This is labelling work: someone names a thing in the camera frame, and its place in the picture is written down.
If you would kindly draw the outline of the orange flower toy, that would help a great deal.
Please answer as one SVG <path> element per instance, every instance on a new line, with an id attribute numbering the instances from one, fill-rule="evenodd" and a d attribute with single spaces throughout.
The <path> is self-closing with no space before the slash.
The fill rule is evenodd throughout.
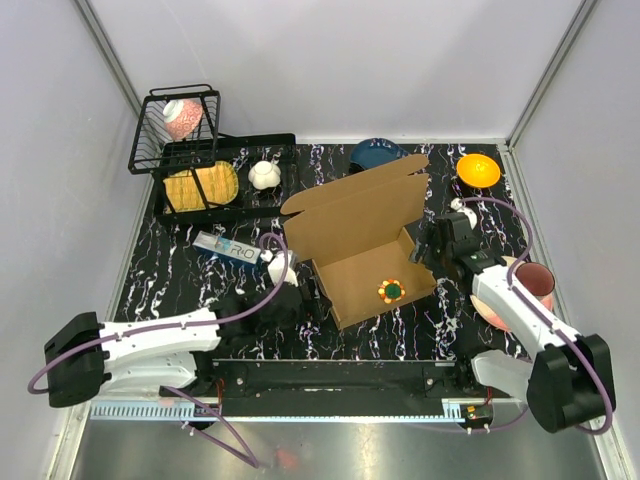
<path id="1" fill-rule="evenodd" d="M 404 286 L 397 279 L 384 280 L 378 286 L 377 293 L 386 304 L 398 302 L 406 295 Z"/>

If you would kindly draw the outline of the brown cardboard box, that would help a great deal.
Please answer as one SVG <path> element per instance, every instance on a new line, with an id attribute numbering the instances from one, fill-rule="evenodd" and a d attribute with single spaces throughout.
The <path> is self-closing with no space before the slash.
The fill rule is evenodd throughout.
<path id="1" fill-rule="evenodd" d="M 343 330 L 433 293 L 436 280 L 409 261 L 415 242 L 407 225 L 424 215 L 429 176 L 424 154 L 301 191 L 281 207 L 291 250 L 311 263 Z M 378 286 L 397 279 L 405 297 L 386 304 Z"/>

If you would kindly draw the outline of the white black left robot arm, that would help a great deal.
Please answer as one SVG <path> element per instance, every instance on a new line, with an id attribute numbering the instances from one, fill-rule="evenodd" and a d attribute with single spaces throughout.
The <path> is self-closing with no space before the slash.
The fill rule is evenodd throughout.
<path id="1" fill-rule="evenodd" d="M 286 331 L 318 312 L 308 286 L 233 293 L 207 307 L 139 323 L 76 315 L 44 345 L 48 402 L 66 408 L 105 394 L 157 394 L 186 388 L 196 396 L 215 386 L 210 352 L 225 354 L 272 330 Z"/>

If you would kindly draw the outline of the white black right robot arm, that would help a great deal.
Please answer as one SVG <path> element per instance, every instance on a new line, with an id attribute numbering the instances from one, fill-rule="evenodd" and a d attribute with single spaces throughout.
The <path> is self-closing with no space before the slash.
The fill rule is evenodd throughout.
<path id="1" fill-rule="evenodd" d="M 444 270 L 467 293 L 492 309 L 529 356 L 527 361 L 487 350 L 454 371 L 466 396 L 492 387 L 526 404 L 549 433 L 584 428 L 601 419 L 601 435 L 616 408 L 610 349 L 597 334 L 585 336 L 561 321 L 515 277 L 513 265 L 481 246 L 469 218 L 450 212 L 435 218 L 410 255 L 413 263 Z"/>

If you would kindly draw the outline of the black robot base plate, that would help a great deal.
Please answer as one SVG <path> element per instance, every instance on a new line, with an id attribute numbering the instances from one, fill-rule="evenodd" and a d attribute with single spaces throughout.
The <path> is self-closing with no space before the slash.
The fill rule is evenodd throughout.
<path id="1" fill-rule="evenodd" d="M 482 386 L 447 361 L 392 360 L 222 360 L 200 359 L 196 377 L 180 390 L 193 397 L 250 398 L 265 392 L 416 394 L 426 398 L 505 395 Z"/>

